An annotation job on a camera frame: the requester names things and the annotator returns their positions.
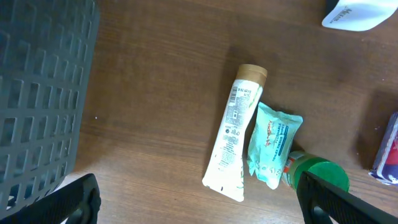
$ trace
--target light blue packet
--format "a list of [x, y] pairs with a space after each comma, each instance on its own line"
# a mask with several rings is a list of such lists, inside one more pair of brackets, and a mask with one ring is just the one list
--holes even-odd
[[301, 116], [276, 112], [264, 103], [259, 103], [256, 126], [248, 150], [250, 175], [256, 171], [259, 180], [267, 183], [272, 190], [276, 189], [294, 135], [302, 123]]

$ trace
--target barcode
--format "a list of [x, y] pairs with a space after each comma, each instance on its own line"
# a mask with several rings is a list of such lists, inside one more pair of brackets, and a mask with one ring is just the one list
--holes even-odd
[[229, 99], [230, 103], [235, 103], [235, 99], [236, 99], [236, 92], [238, 91], [237, 87], [233, 87], [232, 88], [232, 92], [231, 92], [231, 98]]

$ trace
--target tissue packet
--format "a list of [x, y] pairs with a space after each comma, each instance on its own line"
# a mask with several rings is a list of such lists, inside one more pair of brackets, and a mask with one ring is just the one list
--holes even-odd
[[369, 175], [383, 184], [398, 186], [398, 113], [390, 118]]
[[303, 118], [276, 112], [259, 104], [256, 126], [250, 139], [248, 165], [250, 174], [267, 183], [272, 190], [279, 185], [293, 138]]

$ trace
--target white bottle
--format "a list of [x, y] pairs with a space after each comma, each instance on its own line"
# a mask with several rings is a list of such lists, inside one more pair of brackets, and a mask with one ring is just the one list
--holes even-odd
[[398, 0], [339, 0], [322, 25], [333, 29], [365, 31], [388, 19], [397, 7]]

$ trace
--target green lid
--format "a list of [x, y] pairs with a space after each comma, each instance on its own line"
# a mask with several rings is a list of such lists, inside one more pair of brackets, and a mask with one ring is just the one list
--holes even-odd
[[309, 171], [346, 192], [349, 190], [347, 173], [334, 162], [315, 157], [300, 164], [294, 174], [294, 189], [297, 189], [303, 171]]

